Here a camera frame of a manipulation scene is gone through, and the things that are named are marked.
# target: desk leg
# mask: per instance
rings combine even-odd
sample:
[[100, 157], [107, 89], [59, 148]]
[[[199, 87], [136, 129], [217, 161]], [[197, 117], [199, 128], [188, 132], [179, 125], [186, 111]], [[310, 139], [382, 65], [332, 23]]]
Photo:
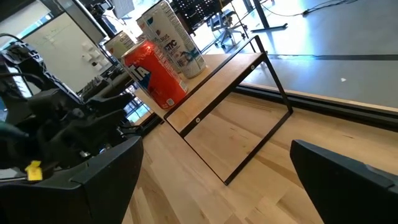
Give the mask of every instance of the desk leg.
[[264, 27], [263, 29], [254, 29], [251, 32], [263, 32], [267, 30], [280, 30], [280, 29], [286, 29], [287, 28], [287, 23], [285, 23], [282, 26], [276, 26], [276, 27], [270, 27], [267, 21], [267, 17], [264, 14], [264, 11], [262, 10], [262, 6], [260, 3], [260, 0], [253, 0], [254, 6], [256, 7], [256, 10], [259, 14], [262, 26]]

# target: light wood flooring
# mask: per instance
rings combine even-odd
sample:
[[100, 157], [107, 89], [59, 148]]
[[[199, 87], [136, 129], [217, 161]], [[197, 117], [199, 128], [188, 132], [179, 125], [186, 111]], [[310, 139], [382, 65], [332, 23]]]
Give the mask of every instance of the light wood flooring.
[[[285, 112], [283, 105], [264, 104]], [[123, 224], [322, 223], [290, 161], [293, 139], [398, 175], [398, 133], [294, 110], [229, 186], [167, 123], [156, 127], [144, 138], [144, 161]]]

